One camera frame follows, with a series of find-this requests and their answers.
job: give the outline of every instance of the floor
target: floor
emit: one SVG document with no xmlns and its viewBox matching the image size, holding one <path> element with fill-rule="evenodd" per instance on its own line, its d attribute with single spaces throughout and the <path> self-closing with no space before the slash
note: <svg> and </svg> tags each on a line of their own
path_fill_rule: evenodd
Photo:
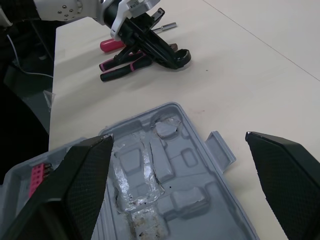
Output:
<svg viewBox="0 0 320 240">
<path fill-rule="evenodd" d="M 53 74 L 51 70 L 53 63 L 48 58 L 40 60 L 38 56 L 31 54 L 26 59 L 20 59 L 20 61 L 22 63 L 22 69 L 27 72 Z M 52 92 L 52 78 L 41 75 L 24 74 L 9 67 L 4 82 L 29 106 L 45 130 L 49 133 L 51 109 L 47 103 L 44 91 L 48 93 Z"/>
</svg>

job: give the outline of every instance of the screwdriver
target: screwdriver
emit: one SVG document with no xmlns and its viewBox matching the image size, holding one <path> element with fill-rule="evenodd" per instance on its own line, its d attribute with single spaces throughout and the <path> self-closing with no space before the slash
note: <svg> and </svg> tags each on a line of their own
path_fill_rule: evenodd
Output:
<svg viewBox="0 0 320 240">
<path fill-rule="evenodd" d="M 154 29 L 153 32 L 158 34 L 158 33 L 176 28 L 177 26 L 178 25 L 176 22 L 172 22 L 172 23 L 169 23 L 169 24 L 166 24 L 166 25 L 163 25 L 159 28 Z M 122 41 L 115 41 L 113 38 L 102 41 L 100 43 L 100 49 L 105 53 L 109 53 L 113 50 L 122 48 L 124 46 L 125 46 L 125 44 Z"/>
</svg>

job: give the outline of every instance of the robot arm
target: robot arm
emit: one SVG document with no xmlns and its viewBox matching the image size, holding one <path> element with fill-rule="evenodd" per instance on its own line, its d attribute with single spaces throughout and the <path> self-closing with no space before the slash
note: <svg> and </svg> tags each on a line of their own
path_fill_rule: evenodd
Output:
<svg viewBox="0 0 320 240">
<path fill-rule="evenodd" d="M 0 27 L 27 20 L 70 21 L 90 17 L 107 25 L 111 36 L 126 47 L 115 57 L 119 64 L 128 54 L 144 52 L 154 62 L 170 69 L 187 64 L 191 55 L 186 49 L 176 52 L 151 28 L 165 11 L 149 16 L 146 12 L 160 0 L 0 0 Z"/>
</svg>

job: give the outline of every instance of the tool case latch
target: tool case latch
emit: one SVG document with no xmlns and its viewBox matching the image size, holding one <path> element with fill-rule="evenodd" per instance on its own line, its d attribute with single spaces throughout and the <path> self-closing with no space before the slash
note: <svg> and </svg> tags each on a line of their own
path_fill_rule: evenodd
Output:
<svg viewBox="0 0 320 240">
<path fill-rule="evenodd" d="M 212 131 L 205 144 L 221 173 L 237 160 L 218 131 Z"/>
</svg>

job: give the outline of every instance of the black tool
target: black tool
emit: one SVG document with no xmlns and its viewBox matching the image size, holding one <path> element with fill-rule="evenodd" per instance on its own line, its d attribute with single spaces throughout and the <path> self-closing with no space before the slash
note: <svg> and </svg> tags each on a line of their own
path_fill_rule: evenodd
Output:
<svg viewBox="0 0 320 240">
<path fill-rule="evenodd" d="M 125 75 L 128 75 L 129 73 L 132 73 L 135 70 L 150 66 L 152 62 L 153 61 L 148 56 L 146 56 L 146 54 L 139 51 L 136 54 L 131 53 L 123 59 L 122 63 L 123 64 L 130 63 L 129 65 L 112 70 L 113 68 L 119 65 L 112 58 L 99 65 L 101 71 L 104 72 L 100 75 L 101 81 L 108 82 L 111 80 L 122 78 Z"/>
<path fill-rule="evenodd" d="M 104 23 L 111 28 L 117 16 L 118 5 L 121 0 L 114 0 L 104 12 Z M 142 51 L 153 62 L 169 69 L 179 69 L 191 60 L 191 54 L 187 49 L 173 51 L 172 48 L 161 39 L 152 28 L 161 20 L 165 11 L 159 8 L 152 16 L 143 13 L 138 17 L 123 22 L 118 35 L 126 47 L 114 57 L 118 64 L 123 64 L 130 53 Z"/>
<path fill-rule="evenodd" d="M 289 240 L 320 239 L 320 163 L 299 143 L 247 132 L 265 198 Z"/>
<path fill-rule="evenodd" d="M 105 197 L 113 145 L 113 137 L 104 135 L 71 147 L 1 240 L 90 240 Z"/>
</svg>

